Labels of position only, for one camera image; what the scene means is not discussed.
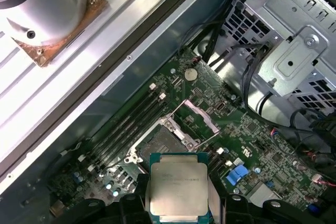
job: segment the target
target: motherboard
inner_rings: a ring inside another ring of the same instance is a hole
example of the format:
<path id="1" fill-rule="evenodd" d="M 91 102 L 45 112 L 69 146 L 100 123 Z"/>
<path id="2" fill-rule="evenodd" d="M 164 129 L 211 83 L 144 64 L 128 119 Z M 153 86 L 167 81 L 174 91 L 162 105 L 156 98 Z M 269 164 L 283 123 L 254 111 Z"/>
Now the motherboard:
<path id="1" fill-rule="evenodd" d="M 167 62 L 73 159 L 49 178 L 62 207 L 84 198 L 112 203 L 132 192 L 148 173 L 151 153 L 207 153 L 208 173 L 217 173 L 229 193 L 257 206 L 281 199 L 305 210 L 325 187 L 300 165 L 293 148 L 272 128 L 246 113 L 242 101 L 188 49 Z"/>

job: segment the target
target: metal bracket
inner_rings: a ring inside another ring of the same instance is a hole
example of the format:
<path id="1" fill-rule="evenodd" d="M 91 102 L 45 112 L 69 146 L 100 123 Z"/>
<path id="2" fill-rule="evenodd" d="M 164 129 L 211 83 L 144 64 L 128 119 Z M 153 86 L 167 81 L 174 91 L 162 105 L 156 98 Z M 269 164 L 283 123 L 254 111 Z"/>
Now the metal bracket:
<path id="1" fill-rule="evenodd" d="M 314 60 L 328 47 L 312 27 L 305 27 L 293 41 L 283 41 L 262 63 L 259 75 L 279 95 L 292 93 L 314 70 Z"/>

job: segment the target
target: chip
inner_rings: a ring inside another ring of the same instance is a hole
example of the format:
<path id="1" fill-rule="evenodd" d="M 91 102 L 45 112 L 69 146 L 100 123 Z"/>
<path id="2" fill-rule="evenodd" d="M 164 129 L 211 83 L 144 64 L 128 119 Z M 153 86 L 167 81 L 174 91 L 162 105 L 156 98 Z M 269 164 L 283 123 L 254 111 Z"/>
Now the chip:
<path id="1" fill-rule="evenodd" d="M 274 161 L 275 163 L 277 163 L 277 162 L 279 162 L 280 160 L 282 160 L 282 157 L 281 157 L 278 153 L 276 153 L 276 154 L 274 154 L 274 156 L 272 157 L 272 159 L 273 159 L 273 161 Z"/>
<path id="2" fill-rule="evenodd" d="M 251 132 L 254 132 L 257 129 L 258 125 L 255 124 L 254 122 L 251 122 L 248 126 L 247 129 Z"/>
<path id="3" fill-rule="evenodd" d="M 149 164 L 151 153 L 187 152 L 187 148 L 166 127 L 162 126 L 153 138 L 139 150 L 140 156 Z"/>

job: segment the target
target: screw hole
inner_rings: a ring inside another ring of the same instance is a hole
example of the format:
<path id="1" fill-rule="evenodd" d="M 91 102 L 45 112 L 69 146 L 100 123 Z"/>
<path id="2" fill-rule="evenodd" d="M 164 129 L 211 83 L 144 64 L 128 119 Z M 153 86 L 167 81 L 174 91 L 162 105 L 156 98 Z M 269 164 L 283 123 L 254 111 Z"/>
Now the screw hole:
<path id="1" fill-rule="evenodd" d="M 313 60 L 313 62 L 312 62 L 313 66 L 315 66 L 317 63 L 319 63 L 318 60 Z"/>
<path id="2" fill-rule="evenodd" d="M 89 204 L 89 207 L 95 207 L 98 205 L 98 202 L 94 201 Z"/>
<path id="3" fill-rule="evenodd" d="M 34 31 L 28 31 L 27 32 L 27 38 L 28 39 L 34 39 L 35 38 L 35 32 Z"/>

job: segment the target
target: blue connector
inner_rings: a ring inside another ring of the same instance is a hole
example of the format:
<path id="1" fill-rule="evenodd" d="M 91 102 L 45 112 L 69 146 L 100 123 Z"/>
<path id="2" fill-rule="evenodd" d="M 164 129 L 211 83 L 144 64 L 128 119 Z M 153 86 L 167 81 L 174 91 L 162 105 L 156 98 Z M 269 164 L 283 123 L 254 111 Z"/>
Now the blue connector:
<path id="1" fill-rule="evenodd" d="M 248 169 L 244 165 L 238 165 L 226 176 L 231 185 L 235 186 L 241 178 L 248 174 Z"/>

